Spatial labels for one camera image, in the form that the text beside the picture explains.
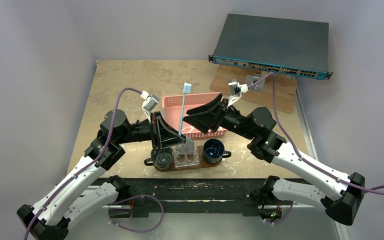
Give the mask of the dark green mug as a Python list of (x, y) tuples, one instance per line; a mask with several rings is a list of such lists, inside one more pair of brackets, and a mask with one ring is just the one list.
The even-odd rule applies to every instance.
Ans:
[(166, 171), (174, 166), (174, 156), (171, 147), (153, 148), (150, 157), (145, 159), (145, 166), (154, 166), (158, 171)]

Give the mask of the pink plastic basket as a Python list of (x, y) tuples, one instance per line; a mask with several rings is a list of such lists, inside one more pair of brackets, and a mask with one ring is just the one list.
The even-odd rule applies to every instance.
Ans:
[[(218, 94), (219, 92), (187, 94), (185, 98), (184, 116), (187, 115), (187, 110), (199, 107), (210, 102)], [(179, 129), (182, 96), (183, 95), (169, 95), (164, 96), (162, 99), (163, 117), (165, 121), (176, 130)], [(208, 134), (203, 134), (202, 132), (195, 129), (193, 126), (189, 125), (186, 122), (184, 122), (182, 126), (182, 134), (189, 136), (191, 139), (221, 138), (225, 135), (226, 132), (226, 129), (220, 127), (215, 132), (209, 131)]]

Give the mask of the blue toothbrush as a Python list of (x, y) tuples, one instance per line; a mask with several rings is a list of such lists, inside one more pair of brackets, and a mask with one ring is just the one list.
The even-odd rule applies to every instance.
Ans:
[(183, 129), (183, 118), (185, 113), (185, 103), (186, 103), (186, 95), (190, 94), (192, 90), (192, 84), (185, 82), (183, 84), (183, 91), (182, 91), (182, 103), (181, 103), (181, 110), (179, 115), (179, 127), (178, 127), (178, 134), (182, 134)]

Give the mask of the oval wooden tray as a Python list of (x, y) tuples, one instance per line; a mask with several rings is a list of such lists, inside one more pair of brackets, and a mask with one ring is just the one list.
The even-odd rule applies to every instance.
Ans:
[(195, 165), (195, 166), (192, 166), (192, 167), (184, 167), (184, 168), (176, 168), (176, 167), (172, 166), (170, 169), (165, 170), (165, 171), (160, 171), (160, 170), (157, 170), (154, 166), (153, 167), (157, 171), (160, 171), (160, 172), (174, 172), (174, 171), (183, 171), (183, 170), (196, 170), (196, 169), (205, 169), (205, 168), (216, 167), (216, 166), (218, 166), (224, 160), (224, 159), (222, 159), (217, 164), (206, 163), (204, 161), (204, 159), (203, 159), (203, 147), (202, 146), (198, 146), (197, 149), (198, 149), (198, 152), (199, 152), (199, 164), (198, 165)]

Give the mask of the dark blue mug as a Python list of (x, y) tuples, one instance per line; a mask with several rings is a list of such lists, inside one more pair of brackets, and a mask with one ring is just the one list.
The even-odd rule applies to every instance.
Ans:
[(203, 145), (202, 156), (206, 163), (215, 165), (222, 159), (230, 158), (232, 153), (225, 149), (224, 144), (220, 140), (209, 139)]

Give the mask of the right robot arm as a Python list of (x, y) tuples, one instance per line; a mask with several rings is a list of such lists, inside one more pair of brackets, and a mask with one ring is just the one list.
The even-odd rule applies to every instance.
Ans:
[(268, 204), (276, 200), (295, 201), (324, 209), (334, 221), (351, 226), (364, 198), (365, 178), (333, 169), (302, 153), (273, 131), (277, 122), (266, 107), (257, 107), (244, 116), (220, 93), (210, 102), (189, 109), (183, 121), (206, 134), (222, 127), (250, 140), (247, 148), (259, 160), (282, 167), (308, 184), (292, 183), (270, 176), (260, 196)]

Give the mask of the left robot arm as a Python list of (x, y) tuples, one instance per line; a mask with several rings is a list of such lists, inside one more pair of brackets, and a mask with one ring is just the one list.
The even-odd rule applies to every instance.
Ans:
[(122, 144), (151, 141), (154, 150), (165, 150), (186, 142), (162, 114), (130, 123), (121, 109), (109, 111), (97, 137), (69, 174), (45, 197), (16, 212), (26, 227), (25, 237), (36, 240), (63, 240), (70, 229), (95, 210), (112, 203), (122, 205), (132, 198), (130, 185), (121, 177), (109, 177), (92, 193), (82, 193), (126, 153)]

